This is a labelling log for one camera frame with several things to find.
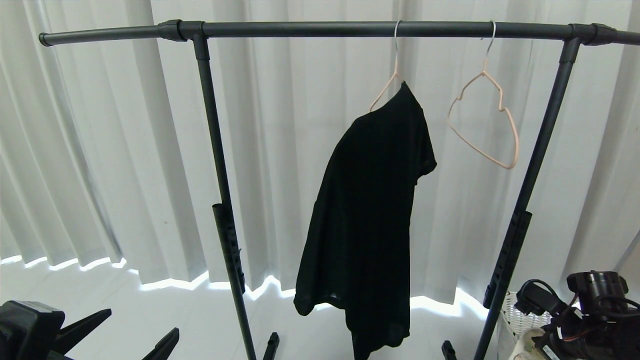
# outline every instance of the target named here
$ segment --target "black garment rack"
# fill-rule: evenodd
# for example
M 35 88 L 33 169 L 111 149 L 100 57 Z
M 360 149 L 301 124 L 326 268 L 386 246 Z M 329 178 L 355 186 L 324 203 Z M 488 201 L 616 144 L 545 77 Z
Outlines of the black garment rack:
M 249 360 L 256 360 L 256 355 L 243 301 L 244 274 L 240 264 L 236 228 L 231 208 L 231 195 L 229 194 L 227 168 L 220 137 L 220 124 L 211 77 L 207 39 L 216 37 L 393 37 L 395 27 L 396 22 L 391 21 L 202 22 L 169 20 L 152 26 L 70 31 L 66 33 L 41 33 L 39 36 L 40 43 L 44 46 L 141 38 L 165 38 L 181 42 L 193 41 L 200 71 L 200 82 L 202 83 L 202 93 L 209 123 L 209 134 L 213 147 L 218 184 L 220 186 L 221 204 L 213 206 L 213 213 L 218 227 L 218 234 L 220 235 L 229 281 L 231 282 L 231 290 L 236 304 L 244 347 Z M 479 38 L 491 37 L 492 33 L 493 24 L 491 22 L 402 21 L 397 27 L 397 35 L 399 37 Z M 551 89 L 547 110 L 520 189 L 520 195 L 502 243 L 502 250 L 495 264 L 495 270 L 484 294 L 483 305 L 489 309 L 489 313 L 474 360 L 484 359 L 500 315 L 502 303 L 531 221 L 531 213 L 527 211 L 527 205 L 551 139 L 551 133 L 556 123 L 580 45 L 611 43 L 640 45 L 640 33 L 618 31 L 603 24 L 556 25 L 496 22 L 495 37 L 562 40 L 564 46 L 560 54 L 556 80 Z M 264 360 L 273 360 L 275 358 L 279 342 L 278 334 L 275 332 L 271 334 Z M 445 341 L 442 345 L 442 351 L 446 359 L 455 359 L 455 351 L 448 341 Z

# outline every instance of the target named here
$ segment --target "white curtain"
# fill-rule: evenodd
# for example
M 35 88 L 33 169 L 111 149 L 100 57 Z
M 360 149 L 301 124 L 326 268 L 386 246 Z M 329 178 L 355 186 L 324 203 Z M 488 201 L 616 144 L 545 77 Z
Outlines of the white curtain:
M 216 21 L 601 22 L 640 31 L 635 1 L 1 1 L 2 257 L 51 265 L 109 258 L 144 283 L 226 281 L 211 205 L 220 201 L 193 44 L 38 43 L 59 32 Z M 488 70 L 520 132 L 520 162 L 486 161 L 445 125 L 482 68 L 488 40 L 399 41 L 401 75 L 424 108 L 438 167 L 415 192 L 412 293 L 481 299 L 538 135 L 562 48 L 496 39 Z M 243 268 L 295 285 L 335 144 L 368 110 L 393 62 L 389 38 L 210 39 L 211 66 Z M 611 270 L 640 229 L 637 49 L 581 47 L 529 204 L 513 279 L 552 285 Z M 388 99 L 396 87 L 383 98 Z M 496 93 L 480 80 L 456 108 L 465 136 L 502 161 L 513 150 Z M 385 196 L 380 194 L 381 201 Z

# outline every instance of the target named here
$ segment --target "horizontal rod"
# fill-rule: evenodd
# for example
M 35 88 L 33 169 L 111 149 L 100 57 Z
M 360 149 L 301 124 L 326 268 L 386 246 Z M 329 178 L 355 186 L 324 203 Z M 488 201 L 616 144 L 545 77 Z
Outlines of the horizontal rod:
M 395 22 L 203 22 L 206 37 L 393 37 Z M 581 25 L 580 33 L 574 25 L 532 24 L 523 22 L 496 22 L 497 38 L 530 38 L 570 40 L 573 37 L 596 36 L 595 26 Z M 398 25 L 399 37 L 491 37 L 491 22 L 402 21 Z M 45 46 L 163 37 L 160 25 L 111 28 L 66 33 L 42 33 L 40 42 Z M 616 31 L 608 42 L 640 45 L 640 33 Z

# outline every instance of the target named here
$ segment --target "tiled floor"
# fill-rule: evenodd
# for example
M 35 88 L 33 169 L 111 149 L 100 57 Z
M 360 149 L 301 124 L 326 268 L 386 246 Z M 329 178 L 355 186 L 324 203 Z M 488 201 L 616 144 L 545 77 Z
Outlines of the tiled floor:
M 71 351 L 77 360 L 141 359 L 173 327 L 180 342 L 172 359 L 246 359 L 236 312 L 224 284 L 203 282 L 194 290 L 166 287 L 141 290 L 132 270 L 110 264 L 81 271 L 77 264 L 52 271 L 46 262 L 25 268 L 0 266 L 0 300 L 36 300 L 64 310 L 74 322 L 110 307 L 113 315 Z M 280 334 L 278 360 L 352 359 L 344 314 L 334 308 L 300 316 L 290 291 L 270 283 L 245 295 L 258 358 L 272 331 Z M 385 347 L 371 360 L 442 359 L 440 345 L 451 340 L 458 359 L 471 359 L 483 326 L 482 309 L 458 292 L 453 306 L 412 299 L 411 336 L 398 348 Z M 487 359 L 495 359 L 495 346 Z

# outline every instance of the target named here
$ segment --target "empty hanger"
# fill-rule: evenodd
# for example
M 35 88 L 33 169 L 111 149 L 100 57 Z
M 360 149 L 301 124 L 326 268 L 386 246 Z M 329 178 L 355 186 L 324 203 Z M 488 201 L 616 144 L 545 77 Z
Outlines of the empty hanger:
M 516 163 L 518 162 L 518 155 L 520 154 L 520 140 L 518 138 L 518 131 L 516 130 L 516 126 L 515 123 L 513 122 L 513 117 L 511 116 L 511 112 L 509 111 L 508 108 L 502 106 L 502 97 L 504 95 L 502 88 L 500 87 L 500 85 L 498 84 L 498 82 L 496 82 L 496 80 L 489 75 L 489 73 L 486 71 L 486 64 L 487 61 L 489 59 L 489 50 L 491 49 L 491 45 L 493 45 L 493 39 L 495 39 L 495 22 L 493 20 L 491 20 L 491 23 L 493 24 L 493 35 L 491 37 L 491 42 L 489 43 L 489 47 L 487 47 L 486 49 L 486 55 L 484 57 L 484 67 L 482 69 L 482 72 L 480 72 L 480 74 L 476 75 L 473 79 L 471 79 L 471 81 L 469 81 L 463 88 L 462 91 L 460 92 L 460 96 L 455 98 L 455 100 L 453 100 L 453 103 L 451 104 L 451 107 L 449 108 L 449 113 L 447 114 L 447 124 L 449 125 L 449 127 L 453 130 L 454 133 L 456 133 L 456 135 L 458 135 L 465 143 L 467 143 L 467 145 L 471 146 L 475 151 L 479 152 L 480 154 L 482 154 L 485 158 L 491 160 L 492 162 L 504 167 L 505 169 L 512 169 L 516 166 Z M 465 90 L 469 87 L 469 85 L 471 85 L 475 80 L 478 80 L 479 78 L 486 78 L 489 81 L 491 81 L 491 84 L 493 84 L 495 86 L 496 89 L 498 89 L 498 91 L 500 92 L 500 99 L 498 100 L 498 111 L 501 113 L 505 113 L 507 115 L 507 118 L 509 119 L 509 125 L 511 126 L 511 132 L 513 133 L 513 139 L 515 141 L 515 146 L 513 149 L 513 160 L 511 161 L 510 165 L 504 164 L 496 159 L 494 159 L 493 157 L 487 155 L 487 153 L 483 152 L 482 150 L 478 149 L 475 145 L 473 145 L 472 143 L 470 143 L 464 136 L 462 136 L 458 130 L 456 130 L 456 128 L 453 126 L 453 124 L 451 123 L 451 110 L 453 110 L 453 106 L 456 104 L 456 102 L 462 100 L 462 96 L 465 93 Z
M 371 104 L 371 106 L 369 107 L 369 112 L 371 112 L 371 110 L 373 110 L 373 107 L 376 105 L 376 103 L 378 103 L 378 101 L 380 100 L 382 95 L 385 94 L 385 91 L 387 91 L 387 89 L 391 85 L 391 81 L 393 81 L 395 78 L 400 79 L 400 73 L 398 72 L 398 25 L 400 25 L 401 21 L 402 20 L 398 20 L 398 22 L 396 23 L 396 29 L 394 30 L 394 42 L 396 43 L 396 63 L 394 65 L 394 73 L 391 74 L 391 78 L 389 79 L 389 81 L 387 82 L 385 87 L 380 92 L 380 95 L 378 95 L 376 100 L 374 100 L 373 104 Z

